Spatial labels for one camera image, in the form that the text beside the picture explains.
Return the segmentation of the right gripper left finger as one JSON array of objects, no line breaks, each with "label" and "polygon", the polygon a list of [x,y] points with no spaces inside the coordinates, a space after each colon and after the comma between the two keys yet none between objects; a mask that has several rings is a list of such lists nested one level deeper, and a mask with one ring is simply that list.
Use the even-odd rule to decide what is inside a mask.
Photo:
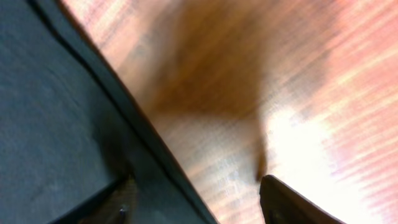
[{"label": "right gripper left finger", "polygon": [[80,224],[130,224],[136,206],[137,185],[133,178],[125,180],[93,213]]}]

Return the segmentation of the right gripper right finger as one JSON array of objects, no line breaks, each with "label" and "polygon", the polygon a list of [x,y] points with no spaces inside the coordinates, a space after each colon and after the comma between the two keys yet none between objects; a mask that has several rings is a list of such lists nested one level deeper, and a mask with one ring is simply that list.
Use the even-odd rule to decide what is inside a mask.
[{"label": "right gripper right finger", "polygon": [[273,175],[260,184],[260,205],[266,224],[342,224]]}]

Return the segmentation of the black t-shirt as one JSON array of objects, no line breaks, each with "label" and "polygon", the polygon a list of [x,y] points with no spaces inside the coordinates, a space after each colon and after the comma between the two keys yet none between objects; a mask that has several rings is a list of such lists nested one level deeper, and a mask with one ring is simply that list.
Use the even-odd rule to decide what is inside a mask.
[{"label": "black t-shirt", "polygon": [[132,223],[214,223],[56,1],[1,2],[1,222],[79,223],[128,178]]}]

